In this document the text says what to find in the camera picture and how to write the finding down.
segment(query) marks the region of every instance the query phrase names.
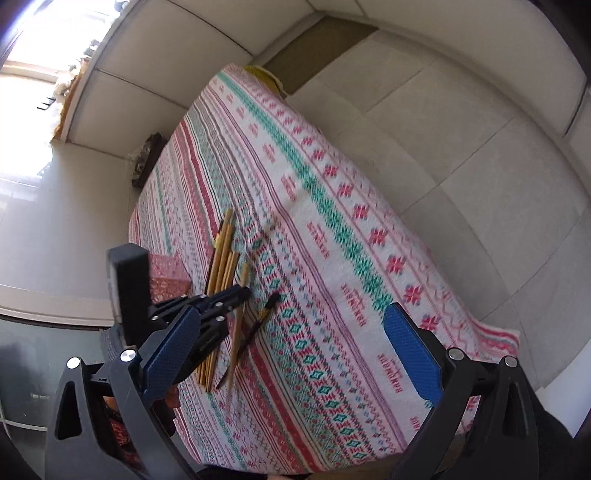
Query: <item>bed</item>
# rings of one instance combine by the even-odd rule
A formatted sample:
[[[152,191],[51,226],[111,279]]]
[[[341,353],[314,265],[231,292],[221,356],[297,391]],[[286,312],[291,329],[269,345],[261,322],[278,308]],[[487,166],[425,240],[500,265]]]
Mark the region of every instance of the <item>bed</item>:
[[[234,65],[210,81],[175,130],[140,195],[129,239],[179,256],[200,293],[228,207],[236,213],[233,249],[252,265],[244,330],[270,292],[282,299],[240,361],[231,395],[227,387],[206,394],[192,377],[179,386],[177,431],[198,462],[306,473],[402,452],[430,405],[382,329],[393,301],[471,358],[517,354],[517,333],[470,315],[355,165]],[[226,339],[214,384],[229,347]],[[461,431],[476,405],[472,398]]]

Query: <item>blue gripper pad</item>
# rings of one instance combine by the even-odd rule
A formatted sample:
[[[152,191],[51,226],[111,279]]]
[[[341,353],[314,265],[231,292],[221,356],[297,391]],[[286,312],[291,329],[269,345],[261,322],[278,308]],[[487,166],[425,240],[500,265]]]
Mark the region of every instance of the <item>blue gripper pad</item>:
[[[146,406],[164,398],[200,334],[201,314],[193,307],[185,307],[181,318],[144,367],[142,400]]]
[[[441,369],[418,333],[394,304],[384,312],[384,332],[417,393],[435,407],[443,395]]]

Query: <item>red text on blanket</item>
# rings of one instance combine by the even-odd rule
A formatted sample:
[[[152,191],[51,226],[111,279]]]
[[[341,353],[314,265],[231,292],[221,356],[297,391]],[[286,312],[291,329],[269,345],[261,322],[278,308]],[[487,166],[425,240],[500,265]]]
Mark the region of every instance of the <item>red text on blanket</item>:
[[[363,311],[365,310],[365,305],[363,305],[363,298],[357,291],[357,288],[351,289],[346,283],[340,286],[340,289],[345,294],[345,299],[353,310],[353,314],[355,315],[355,320],[360,327],[364,326],[368,321],[363,315]]]
[[[273,145],[264,144],[262,146],[262,150],[263,152],[265,152],[265,155],[267,156],[269,161],[271,163],[275,163],[275,149],[273,148]]]
[[[382,365],[388,380],[394,387],[396,393],[402,393],[404,389],[400,384],[400,369],[396,366],[396,362],[393,359],[388,359],[383,353],[378,355],[379,363]]]
[[[283,188],[285,188],[285,191],[287,192],[287,194],[290,196],[290,200],[292,202],[295,202],[297,200],[297,196],[296,196],[296,183],[293,181],[293,179],[291,178],[291,175],[286,177],[285,175],[281,176],[281,183],[283,184]]]
[[[329,249],[326,248],[326,234],[322,231],[320,225],[318,223],[314,225],[312,222],[309,222],[306,227],[308,227],[308,230],[312,234],[312,238],[314,239],[314,242],[316,242],[316,245],[318,245],[322,256],[325,259],[328,258],[330,256],[330,252]]]
[[[413,424],[415,432],[418,432],[421,429],[421,422],[418,421],[418,417],[410,417],[410,423]]]

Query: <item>metal screw head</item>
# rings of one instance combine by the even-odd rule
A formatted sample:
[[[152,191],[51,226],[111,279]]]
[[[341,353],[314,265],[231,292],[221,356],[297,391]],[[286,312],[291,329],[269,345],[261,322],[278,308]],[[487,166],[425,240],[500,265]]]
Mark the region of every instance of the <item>metal screw head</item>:
[[[70,370],[74,370],[75,368],[78,368],[78,365],[80,365],[80,359],[77,356],[73,356],[66,363],[66,366]]]
[[[119,358],[121,358],[122,362],[131,362],[135,358],[135,350],[133,350],[132,348],[123,350]]]
[[[449,358],[459,362],[460,360],[464,359],[464,352],[462,352],[459,348],[450,348],[448,353]]]
[[[505,365],[511,368],[515,368],[517,366],[517,359],[514,356],[507,355],[505,357]]]

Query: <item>patterned box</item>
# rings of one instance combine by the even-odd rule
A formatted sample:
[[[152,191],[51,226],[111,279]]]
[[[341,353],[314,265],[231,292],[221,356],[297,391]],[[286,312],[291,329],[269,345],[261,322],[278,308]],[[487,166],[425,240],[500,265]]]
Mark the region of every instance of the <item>patterned box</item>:
[[[152,302],[173,299],[189,291],[191,277],[179,257],[150,254],[150,295]]]

